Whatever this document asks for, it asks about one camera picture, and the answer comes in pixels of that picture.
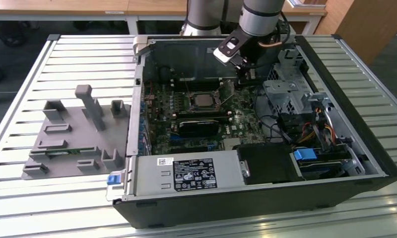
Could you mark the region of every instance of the gray plastic peg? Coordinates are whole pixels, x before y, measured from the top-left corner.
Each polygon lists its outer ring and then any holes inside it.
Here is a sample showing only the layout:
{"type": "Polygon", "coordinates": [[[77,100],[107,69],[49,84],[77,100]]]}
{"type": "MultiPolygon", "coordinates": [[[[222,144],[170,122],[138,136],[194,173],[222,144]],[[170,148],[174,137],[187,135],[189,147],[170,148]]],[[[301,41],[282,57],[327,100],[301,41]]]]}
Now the gray plastic peg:
{"type": "Polygon", "coordinates": [[[101,119],[102,110],[97,100],[91,98],[91,87],[90,85],[78,85],[74,90],[74,95],[82,100],[85,109],[90,119],[93,120],[97,131],[105,129],[103,121],[101,119]]]}

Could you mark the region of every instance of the cable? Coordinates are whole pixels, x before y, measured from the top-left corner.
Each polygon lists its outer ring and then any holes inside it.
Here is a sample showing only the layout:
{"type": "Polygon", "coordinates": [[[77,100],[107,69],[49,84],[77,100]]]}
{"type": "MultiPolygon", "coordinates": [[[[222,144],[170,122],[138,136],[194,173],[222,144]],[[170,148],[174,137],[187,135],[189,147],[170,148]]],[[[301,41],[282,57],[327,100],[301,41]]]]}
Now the cable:
{"type": "Polygon", "coordinates": [[[17,92],[0,92],[0,94],[3,94],[3,93],[17,93],[17,92]]]}
{"type": "Polygon", "coordinates": [[[258,42],[258,45],[259,45],[259,47],[262,47],[262,48],[270,48],[270,47],[274,47],[274,46],[279,46],[279,45],[282,45],[282,44],[285,44],[285,42],[289,40],[289,38],[290,38],[290,33],[291,33],[291,29],[290,29],[290,24],[289,24],[289,21],[286,20],[286,17],[285,17],[285,15],[283,15],[283,13],[281,12],[281,17],[282,17],[282,20],[283,20],[283,23],[286,24],[286,26],[287,26],[287,28],[286,28],[286,37],[285,37],[285,39],[279,42],[274,42],[274,43],[271,43],[271,44],[265,44],[265,43],[261,43],[261,42],[258,42]]]}

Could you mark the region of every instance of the wooden table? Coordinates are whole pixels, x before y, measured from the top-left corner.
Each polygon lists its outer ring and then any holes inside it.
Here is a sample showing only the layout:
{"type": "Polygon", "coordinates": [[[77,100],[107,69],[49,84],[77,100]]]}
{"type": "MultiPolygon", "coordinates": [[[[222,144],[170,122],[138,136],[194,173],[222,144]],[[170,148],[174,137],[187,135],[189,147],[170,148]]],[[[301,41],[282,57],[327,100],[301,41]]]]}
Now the wooden table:
{"type": "Polygon", "coordinates": [[[0,0],[0,20],[125,20],[129,0],[0,0]]]}
{"type": "MultiPolygon", "coordinates": [[[[321,17],[326,15],[323,9],[293,8],[285,1],[282,12],[289,22],[305,22],[302,34],[313,34],[321,17]]],[[[137,21],[183,20],[186,15],[186,0],[129,0],[127,27],[129,33],[138,34],[137,21]]]]}
{"type": "MultiPolygon", "coordinates": [[[[287,1],[282,11],[290,22],[302,23],[303,34],[313,34],[326,15],[323,9],[291,8],[287,1]]],[[[186,0],[0,0],[0,20],[125,20],[133,35],[138,20],[183,20],[185,15],[186,0]]]]}

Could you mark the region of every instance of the barcode sticker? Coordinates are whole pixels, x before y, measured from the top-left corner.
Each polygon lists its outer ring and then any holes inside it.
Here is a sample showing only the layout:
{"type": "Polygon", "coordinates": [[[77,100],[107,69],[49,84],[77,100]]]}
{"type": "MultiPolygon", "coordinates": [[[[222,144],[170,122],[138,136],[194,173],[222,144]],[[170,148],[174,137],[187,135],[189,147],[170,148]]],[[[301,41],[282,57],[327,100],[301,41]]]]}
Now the barcode sticker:
{"type": "Polygon", "coordinates": [[[157,165],[171,165],[173,158],[157,158],[157,165]]]}

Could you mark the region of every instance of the table leg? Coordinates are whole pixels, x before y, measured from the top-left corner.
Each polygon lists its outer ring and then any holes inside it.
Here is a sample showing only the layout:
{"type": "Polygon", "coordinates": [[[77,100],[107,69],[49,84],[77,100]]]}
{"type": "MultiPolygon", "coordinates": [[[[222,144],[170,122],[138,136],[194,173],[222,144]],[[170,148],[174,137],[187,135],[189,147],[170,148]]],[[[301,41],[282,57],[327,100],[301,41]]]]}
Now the table leg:
{"type": "Polygon", "coordinates": [[[321,18],[321,16],[311,16],[309,18],[309,21],[306,22],[306,25],[301,33],[302,35],[313,35],[321,18]]]}
{"type": "Polygon", "coordinates": [[[137,21],[138,21],[138,16],[126,16],[126,23],[127,23],[127,30],[130,35],[138,35],[138,26],[137,26],[137,21]]]}

